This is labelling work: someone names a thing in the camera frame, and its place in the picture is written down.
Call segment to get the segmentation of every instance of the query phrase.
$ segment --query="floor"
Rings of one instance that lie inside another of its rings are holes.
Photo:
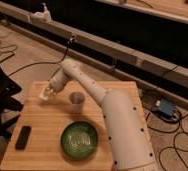
[[[128,0],[128,4],[151,8],[157,12],[167,12],[169,14],[176,14],[188,17],[188,3],[185,0]]]
[[[63,53],[51,49],[39,42],[36,42],[29,37],[26,37],[18,32],[13,31],[9,27],[4,27],[0,25],[0,36],[3,37],[2,45],[7,46],[10,44],[15,44],[18,46],[17,50],[14,52],[15,55],[6,60],[1,64],[1,67],[5,73],[10,74],[18,68],[39,61],[58,61],[62,58]],[[35,80],[48,80],[50,79],[52,73],[57,69],[57,65],[35,65],[24,70],[19,71],[18,73],[11,76],[23,89],[23,91],[16,95],[15,97],[20,100],[22,103],[26,98],[26,94],[30,84]],[[103,73],[91,66],[84,64],[84,72],[90,75],[95,80],[117,80],[116,78]],[[15,113],[4,113],[4,119],[9,118],[10,116],[15,115]],[[175,128],[175,125],[169,125],[164,122],[161,122],[155,117],[150,117],[148,119],[148,125],[162,130],[171,130]],[[183,127],[188,132],[188,118],[183,121]],[[155,132],[149,129],[153,148],[156,154],[157,161],[159,163],[159,152],[168,146],[173,145],[174,134],[164,134]],[[177,138],[177,147],[188,149],[188,137],[185,135],[179,135]],[[3,154],[5,152],[8,142],[3,138],[0,139],[0,162],[2,160]],[[188,153],[179,152],[183,157],[185,162],[188,165]],[[168,171],[186,171],[187,169],[179,160],[176,152],[173,149],[166,150],[162,154],[162,163]]]

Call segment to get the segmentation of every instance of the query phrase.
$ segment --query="green bowl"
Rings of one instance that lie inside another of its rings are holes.
[[[61,136],[63,151],[75,160],[87,158],[96,149],[98,134],[96,129],[85,121],[78,121],[65,128]]]

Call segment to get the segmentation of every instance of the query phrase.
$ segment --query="chair leg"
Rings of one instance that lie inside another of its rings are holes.
[[[10,132],[8,132],[8,131],[3,131],[2,132],[2,136],[5,138],[5,139],[7,139],[7,140],[10,140],[11,139],[11,133]]]
[[[5,109],[13,110],[13,111],[21,111],[23,105],[13,97],[7,96],[4,100]]]
[[[9,128],[13,124],[15,124],[17,122],[17,120],[18,120],[19,117],[20,117],[20,115],[17,115],[15,117],[13,117],[12,119],[9,119],[8,121],[2,123],[1,129],[2,130],[6,130],[7,128]]]

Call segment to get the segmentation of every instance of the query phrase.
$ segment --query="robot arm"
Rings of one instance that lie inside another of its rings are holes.
[[[117,170],[158,171],[153,150],[130,98],[120,90],[108,90],[84,74],[72,59],[62,62],[59,72],[40,94],[48,100],[76,79],[101,107]]]

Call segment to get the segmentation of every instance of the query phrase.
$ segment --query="bottle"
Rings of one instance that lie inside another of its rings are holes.
[[[52,21],[52,19],[51,19],[51,13],[48,10],[46,4],[45,3],[42,3],[42,4],[44,6],[44,12],[43,13],[44,13],[44,16],[45,16],[45,21],[46,22],[51,22]]]

